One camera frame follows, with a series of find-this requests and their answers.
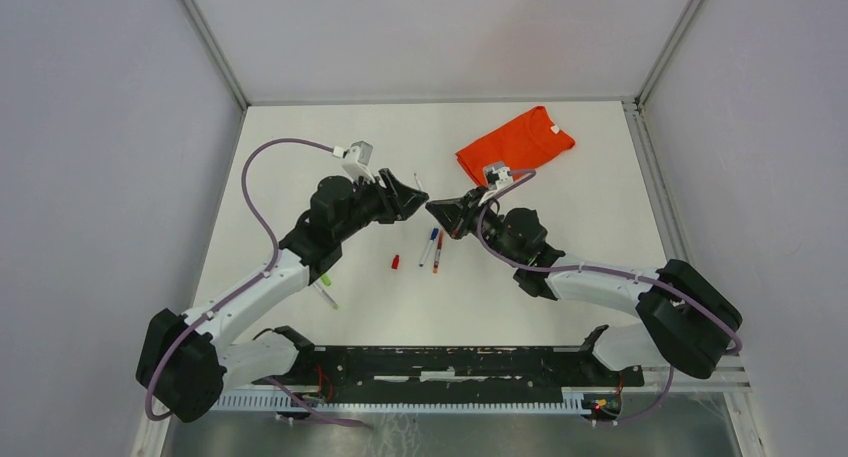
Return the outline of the thin blue-tip pen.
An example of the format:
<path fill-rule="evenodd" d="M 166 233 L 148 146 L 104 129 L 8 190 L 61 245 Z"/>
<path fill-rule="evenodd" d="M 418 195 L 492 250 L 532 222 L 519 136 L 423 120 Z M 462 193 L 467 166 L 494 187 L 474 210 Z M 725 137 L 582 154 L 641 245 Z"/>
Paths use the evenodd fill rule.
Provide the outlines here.
<path fill-rule="evenodd" d="M 422 252 L 422 254 L 421 254 L 421 256 L 420 256 L 419 262 L 418 262 L 418 266 L 419 266 L 419 267 L 423 268 L 423 267 L 425 266 L 425 264 L 426 264 L 426 262 L 427 262 L 427 259 L 428 259 L 429 255 L 430 255 L 430 253 L 431 253 L 431 251 L 432 251 L 432 249 L 433 249 L 433 246 L 434 246 L 434 244 L 435 244 L 435 242 L 436 242 L 437 238 L 436 238 L 436 239 L 434 239 L 434 240 L 430 240 L 430 238 L 428 238 L 427 243 L 426 243 L 426 245 L 425 245 L 425 247 L 424 247 L 424 250 L 423 250 L 423 252 Z"/>

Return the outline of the red orange pen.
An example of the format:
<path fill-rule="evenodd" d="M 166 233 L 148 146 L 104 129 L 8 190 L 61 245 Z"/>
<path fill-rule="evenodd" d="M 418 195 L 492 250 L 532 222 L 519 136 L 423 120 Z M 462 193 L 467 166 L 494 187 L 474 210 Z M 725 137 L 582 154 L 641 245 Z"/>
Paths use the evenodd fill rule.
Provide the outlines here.
<path fill-rule="evenodd" d="M 437 240 L 436 240 L 436 250 L 435 250 L 435 253 L 434 253 L 434 260 L 433 260 L 433 266 L 432 266 L 432 273 L 433 274 L 438 274 L 438 272 L 439 272 L 444 236 L 445 236 L 444 230 L 440 230 L 439 233 L 438 233 L 438 236 L 437 236 Z"/>

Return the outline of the thin green-tip pen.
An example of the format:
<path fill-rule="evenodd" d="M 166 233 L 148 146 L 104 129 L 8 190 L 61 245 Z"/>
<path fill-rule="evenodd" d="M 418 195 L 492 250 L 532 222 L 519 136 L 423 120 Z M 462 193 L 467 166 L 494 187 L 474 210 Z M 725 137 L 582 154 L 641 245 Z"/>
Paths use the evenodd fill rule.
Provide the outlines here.
<path fill-rule="evenodd" d="M 320 283 L 315 283 L 313 288 L 318 292 L 321 298 L 330 306 L 333 310 L 338 310 L 338 303 L 332 298 L 332 296 L 327 292 L 326 288 Z"/>

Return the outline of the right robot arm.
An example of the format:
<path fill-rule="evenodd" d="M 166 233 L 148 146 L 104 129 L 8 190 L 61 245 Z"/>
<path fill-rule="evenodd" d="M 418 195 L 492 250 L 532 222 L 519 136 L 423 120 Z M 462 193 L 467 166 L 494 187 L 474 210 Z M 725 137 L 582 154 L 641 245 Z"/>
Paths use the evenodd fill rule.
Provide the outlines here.
<path fill-rule="evenodd" d="M 514 269 L 513 279 L 531 297 L 584 302 L 636 318 L 603 328 L 577 359 L 580 377 L 602 385 L 637 365 L 669 365 L 696 379 L 709 378 L 721 359 L 740 350 L 741 313 L 690 263 L 670 259 L 660 268 L 627 269 L 587 262 L 547 242 L 536 211 L 504 215 L 478 187 L 464 196 L 434 200 L 427 211 L 454 240 L 474 236 Z"/>

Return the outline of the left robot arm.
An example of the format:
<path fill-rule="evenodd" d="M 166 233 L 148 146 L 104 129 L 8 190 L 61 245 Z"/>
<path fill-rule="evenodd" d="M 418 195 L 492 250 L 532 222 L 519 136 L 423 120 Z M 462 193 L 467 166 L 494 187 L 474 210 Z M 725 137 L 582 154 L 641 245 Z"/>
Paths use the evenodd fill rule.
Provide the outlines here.
<path fill-rule="evenodd" d="M 326 274 L 341 259 L 345 240 L 371 223 L 405 221 L 428 199 L 426 192 L 403 184 L 388 169 L 379 170 L 374 182 L 322 179 L 308 209 L 253 276 L 204 305 L 181 314 L 164 309 L 150 320 L 136 370 L 146 390 L 149 419 L 175 416 L 193 422 L 223 393 L 266 377 L 306 382 L 314 358 L 293 333 L 271 331 L 245 343 L 237 338 Z"/>

